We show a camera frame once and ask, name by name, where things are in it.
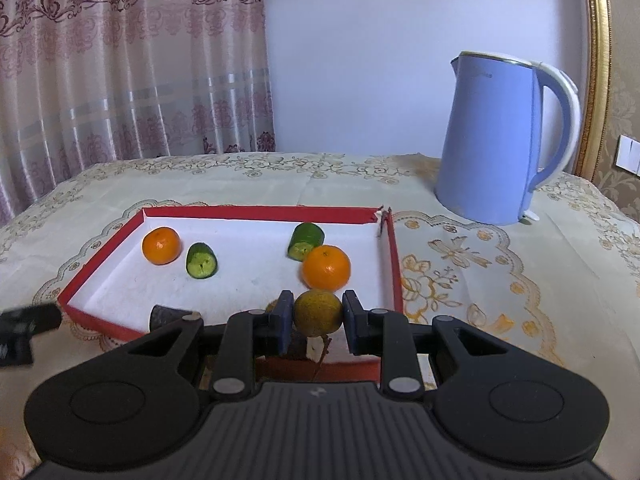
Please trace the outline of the orange tangerine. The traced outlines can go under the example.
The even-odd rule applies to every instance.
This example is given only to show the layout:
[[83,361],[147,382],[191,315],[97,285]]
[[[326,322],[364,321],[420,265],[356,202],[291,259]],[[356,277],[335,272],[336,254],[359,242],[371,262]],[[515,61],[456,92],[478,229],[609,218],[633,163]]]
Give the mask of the orange tangerine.
[[178,233],[168,226],[161,226],[143,237],[142,255],[156,266],[172,263],[181,254],[182,241]]
[[352,274],[346,252],[332,245],[314,248],[302,264],[302,278],[309,288],[336,292],[343,288]]

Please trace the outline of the green cucumber piece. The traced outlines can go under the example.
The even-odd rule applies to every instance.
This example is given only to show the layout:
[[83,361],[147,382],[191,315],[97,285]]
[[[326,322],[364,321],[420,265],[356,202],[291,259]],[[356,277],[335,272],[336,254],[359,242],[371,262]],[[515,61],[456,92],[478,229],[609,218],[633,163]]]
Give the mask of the green cucumber piece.
[[211,278],[218,270],[213,249],[203,242],[194,243],[186,254],[186,273],[196,280]]
[[312,222],[299,223],[294,229],[286,255],[296,261],[303,261],[307,255],[324,242],[324,232]]

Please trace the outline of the dark sugarcane piece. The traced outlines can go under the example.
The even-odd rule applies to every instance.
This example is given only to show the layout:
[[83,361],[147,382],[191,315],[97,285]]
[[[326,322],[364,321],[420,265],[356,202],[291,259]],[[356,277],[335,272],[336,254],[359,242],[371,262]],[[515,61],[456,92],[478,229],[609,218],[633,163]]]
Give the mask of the dark sugarcane piece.
[[188,311],[157,304],[152,307],[149,318],[149,331],[159,330],[176,321],[197,321],[201,318],[201,313]]

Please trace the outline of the brown longan fruit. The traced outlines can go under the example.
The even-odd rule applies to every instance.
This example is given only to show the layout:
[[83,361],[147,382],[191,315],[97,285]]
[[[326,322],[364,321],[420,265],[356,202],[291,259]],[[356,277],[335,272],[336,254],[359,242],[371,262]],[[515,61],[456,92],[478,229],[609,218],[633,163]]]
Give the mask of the brown longan fruit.
[[307,290],[295,300],[293,316],[296,330],[304,336],[328,336],[342,325],[341,300],[327,290]]
[[265,312],[271,312],[275,307],[277,307],[278,304],[278,300],[273,300],[270,302],[270,304],[268,304],[268,306],[265,308]]

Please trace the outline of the cream embroidered tablecloth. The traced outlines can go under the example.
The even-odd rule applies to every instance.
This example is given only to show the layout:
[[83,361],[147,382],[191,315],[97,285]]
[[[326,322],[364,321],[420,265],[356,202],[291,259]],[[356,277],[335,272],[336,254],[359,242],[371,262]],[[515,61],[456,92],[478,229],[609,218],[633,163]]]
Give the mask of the cream embroidered tablecloth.
[[537,221],[477,226],[446,211],[422,155],[231,154],[109,162],[58,185],[1,228],[1,303],[58,296],[139,209],[165,204],[387,206],[404,309],[439,312],[556,362],[605,394],[598,464],[639,474],[639,227],[590,182],[535,193]]

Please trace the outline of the gold picture frame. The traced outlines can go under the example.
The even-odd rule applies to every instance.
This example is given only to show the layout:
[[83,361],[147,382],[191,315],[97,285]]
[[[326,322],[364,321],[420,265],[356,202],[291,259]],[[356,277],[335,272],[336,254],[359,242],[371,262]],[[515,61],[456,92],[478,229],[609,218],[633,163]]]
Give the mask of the gold picture frame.
[[582,112],[582,136],[574,163],[574,174],[592,181],[597,177],[602,150],[612,60],[611,0],[585,0],[586,94]]

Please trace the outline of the pink patterned curtain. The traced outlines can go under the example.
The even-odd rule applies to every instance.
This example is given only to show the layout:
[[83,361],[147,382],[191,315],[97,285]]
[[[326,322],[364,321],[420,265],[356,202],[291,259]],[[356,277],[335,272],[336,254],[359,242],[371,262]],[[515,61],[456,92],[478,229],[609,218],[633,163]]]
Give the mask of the pink patterned curtain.
[[264,0],[1,0],[1,218],[114,160],[271,152]]

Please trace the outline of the red shallow box tray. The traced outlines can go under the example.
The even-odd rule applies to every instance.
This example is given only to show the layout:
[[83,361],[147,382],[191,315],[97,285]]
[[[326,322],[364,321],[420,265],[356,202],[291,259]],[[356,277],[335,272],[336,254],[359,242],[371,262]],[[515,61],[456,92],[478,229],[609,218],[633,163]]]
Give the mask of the red shallow box tray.
[[[76,323],[121,341],[149,330],[152,307],[198,312],[208,325],[236,312],[263,309],[282,290],[305,291],[299,262],[286,250],[299,223],[318,224],[326,244],[352,264],[347,283],[367,309],[402,309],[392,215],[381,208],[313,206],[145,207],[117,230],[58,295]],[[186,259],[154,266],[142,240],[156,228],[177,232],[182,247],[205,243],[218,260],[211,278],[186,273]]]

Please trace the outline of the white wall switch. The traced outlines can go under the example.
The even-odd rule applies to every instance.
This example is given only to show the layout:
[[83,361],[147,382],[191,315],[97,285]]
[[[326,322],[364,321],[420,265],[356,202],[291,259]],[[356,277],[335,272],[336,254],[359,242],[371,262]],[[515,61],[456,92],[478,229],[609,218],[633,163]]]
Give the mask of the white wall switch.
[[615,166],[630,174],[640,176],[640,142],[628,136],[620,136]]

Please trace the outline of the blue electric kettle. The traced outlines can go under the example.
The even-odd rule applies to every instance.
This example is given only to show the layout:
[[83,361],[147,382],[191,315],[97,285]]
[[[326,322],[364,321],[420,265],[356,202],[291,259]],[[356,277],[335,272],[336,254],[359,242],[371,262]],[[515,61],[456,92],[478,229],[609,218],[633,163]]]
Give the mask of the blue electric kettle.
[[[533,192],[570,162],[582,128],[574,81],[558,68],[495,53],[462,51],[435,184],[439,203],[475,222],[507,226],[539,217]],[[562,113],[559,145],[539,166],[544,89]]]

